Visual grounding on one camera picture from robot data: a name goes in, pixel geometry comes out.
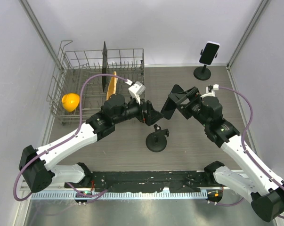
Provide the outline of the lavender smartphone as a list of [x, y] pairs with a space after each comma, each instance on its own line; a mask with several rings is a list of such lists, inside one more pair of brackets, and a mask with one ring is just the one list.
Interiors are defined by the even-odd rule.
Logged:
[[201, 50], [199, 63], [204, 65], [211, 65], [213, 60], [217, 57], [219, 48], [219, 43], [208, 41], [204, 49]]

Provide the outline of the black smartphone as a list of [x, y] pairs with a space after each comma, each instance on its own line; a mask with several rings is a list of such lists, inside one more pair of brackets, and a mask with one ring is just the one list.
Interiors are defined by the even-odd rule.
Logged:
[[[171, 93], [179, 93], [182, 91], [183, 89], [178, 84], [175, 84], [171, 90]], [[168, 97], [164, 106], [161, 109], [161, 113], [164, 115], [165, 119], [170, 120], [176, 108], [176, 103]]]

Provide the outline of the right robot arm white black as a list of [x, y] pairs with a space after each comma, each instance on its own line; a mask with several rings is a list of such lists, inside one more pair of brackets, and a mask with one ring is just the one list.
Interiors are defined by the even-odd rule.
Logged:
[[242, 140], [235, 126], [223, 117], [223, 107], [215, 96], [218, 85], [208, 86], [201, 95], [198, 88], [184, 91], [174, 85], [162, 112], [170, 119], [178, 110], [186, 119], [194, 117], [203, 127], [207, 138], [226, 152], [247, 175], [241, 176], [223, 163], [215, 161], [205, 167], [204, 181], [217, 183], [239, 194], [251, 204], [262, 220], [281, 218], [284, 212], [284, 180], [275, 174]]

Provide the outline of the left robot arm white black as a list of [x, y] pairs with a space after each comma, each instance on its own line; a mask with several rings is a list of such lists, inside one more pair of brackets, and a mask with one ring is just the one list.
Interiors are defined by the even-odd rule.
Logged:
[[147, 126], [154, 125], [163, 114], [152, 103], [132, 98], [128, 103], [121, 94], [113, 94], [104, 102], [101, 110], [82, 123], [78, 129], [39, 148], [27, 146], [22, 151], [19, 170], [32, 193], [50, 184], [71, 182], [86, 188], [91, 184], [91, 172], [83, 163], [72, 166], [59, 165], [64, 158], [79, 149], [107, 137], [115, 131], [116, 124], [138, 119]]

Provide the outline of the orange wooden plate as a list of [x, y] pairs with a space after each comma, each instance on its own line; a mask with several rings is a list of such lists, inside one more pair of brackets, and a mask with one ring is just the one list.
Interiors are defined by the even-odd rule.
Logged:
[[108, 89], [107, 89], [107, 93], [106, 93], [106, 99], [107, 100], [110, 98], [111, 95], [116, 94], [117, 81], [118, 81], [117, 77], [112, 77], [110, 79]]

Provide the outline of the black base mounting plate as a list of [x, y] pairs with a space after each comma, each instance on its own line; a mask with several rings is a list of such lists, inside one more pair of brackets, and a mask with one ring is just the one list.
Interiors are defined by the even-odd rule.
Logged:
[[199, 192], [201, 187], [221, 187], [213, 175], [203, 171], [94, 171], [87, 183], [75, 188], [94, 188], [96, 192], [171, 193]]

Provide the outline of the black plate upright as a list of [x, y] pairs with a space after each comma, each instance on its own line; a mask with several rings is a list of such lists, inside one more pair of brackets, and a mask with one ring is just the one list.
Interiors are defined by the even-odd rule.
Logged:
[[[104, 41], [103, 45], [103, 53], [102, 53], [102, 74], [107, 74], [107, 47], [106, 42]], [[107, 85], [107, 78], [106, 76], [102, 77], [102, 91], [105, 90]]]

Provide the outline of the yellow bowl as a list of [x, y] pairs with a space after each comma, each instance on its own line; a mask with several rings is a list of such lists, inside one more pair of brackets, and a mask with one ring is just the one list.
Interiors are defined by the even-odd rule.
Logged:
[[63, 108], [69, 113], [73, 112], [78, 107], [79, 102], [80, 96], [75, 93], [65, 94], [61, 99]]

